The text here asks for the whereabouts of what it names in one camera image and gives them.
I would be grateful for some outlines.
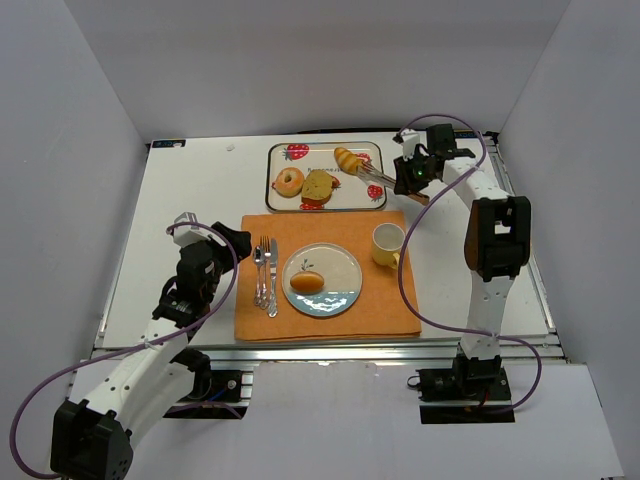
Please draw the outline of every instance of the croissant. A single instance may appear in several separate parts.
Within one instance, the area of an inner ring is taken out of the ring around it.
[[[338,147],[333,151],[333,156],[338,162],[338,166],[345,172],[355,175],[358,173],[358,165],[362,165],[362,159],[343,147]]]

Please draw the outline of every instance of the plate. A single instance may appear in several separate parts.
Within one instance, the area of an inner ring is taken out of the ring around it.
[[[324,277],[320,293],[302,295],[289,281],[298,272]],[[332,317],[355,303],[362,289],[362,270],[351,253],[332,243],[313,243],[295,252],[282,269],[282,291],[294,308],[313,317]]]
[[[382,154],[372,142],[318,142],[280,143],[269,151],[265,203],[273,212],[331,212],[351,210],[379,210],[387,203],[386,190],[373,182],[366,182],[355,175],[340,170],[333,151],[344,147],[370,162],[380,171]],[[324,205],[311,207],[302,203],[301,195],[287,198],[280,195],[273,184],[278,174],[287,167],[295,167],[306,177],[311,170],[324,170],[340,182],[331,198]]]

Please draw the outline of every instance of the donut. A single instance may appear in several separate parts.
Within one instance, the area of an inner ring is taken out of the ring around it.
[[[304,173],[294,167],[287,167],[276,177],[274,187],[283,197],[295,197],[302,190]]]

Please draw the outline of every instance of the mug handle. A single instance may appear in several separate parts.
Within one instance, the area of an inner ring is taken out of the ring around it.
[[[394,270],[397,270],[399,263],[400,263],[400,254],[399,253],[394,253],[393,254],[393,261],[391,262],[391,265],[389,265],[389,266],[391,268],[393,268]]]

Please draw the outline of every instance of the blue wire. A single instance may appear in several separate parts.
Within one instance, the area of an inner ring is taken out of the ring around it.
[[[211,397],[210,399],[207,400],[207,402],[213,402],[214,400],[217,400],[218,398],[220,398],[222,396],[222,394],[224,392],[226,392],[227,390],[225,388],[223,388],[222,390],[220,390],[218,393],[216,393],[213,397]]]

